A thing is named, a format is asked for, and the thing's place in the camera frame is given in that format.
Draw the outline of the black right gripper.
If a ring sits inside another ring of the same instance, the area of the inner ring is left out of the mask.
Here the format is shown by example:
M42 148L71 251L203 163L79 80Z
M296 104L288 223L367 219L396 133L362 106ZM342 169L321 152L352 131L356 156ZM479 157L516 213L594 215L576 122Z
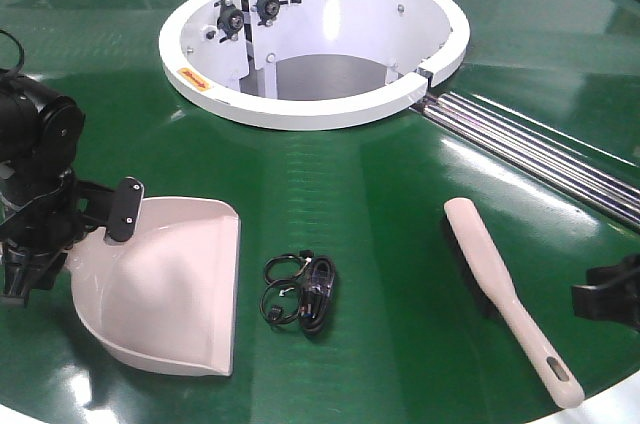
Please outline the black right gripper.
M589 268L585 278L585 284L571 287L575 316L639 331L638 253L625 256L615 265Z

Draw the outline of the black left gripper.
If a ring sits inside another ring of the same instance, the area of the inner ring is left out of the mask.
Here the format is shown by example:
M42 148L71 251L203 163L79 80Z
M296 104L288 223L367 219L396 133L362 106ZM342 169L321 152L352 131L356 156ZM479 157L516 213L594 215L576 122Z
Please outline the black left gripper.
M134 234L144 185L133 177L116 189L80 180L71 169L53 178L17 172L1 181L1 302L28 304L34 289L49 290L65 264L67 251L106 225L116 243Z

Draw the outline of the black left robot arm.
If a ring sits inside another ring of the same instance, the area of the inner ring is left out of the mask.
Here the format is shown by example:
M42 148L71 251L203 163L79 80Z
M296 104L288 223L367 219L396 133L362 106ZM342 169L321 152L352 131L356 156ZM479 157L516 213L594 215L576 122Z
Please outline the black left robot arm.
M25 52L1 71L1 301L27 305L49 290L68 252L97 228L115 243L135 232L143 184L109 188L77 177L73 162L85 114L69 96L22 71Z

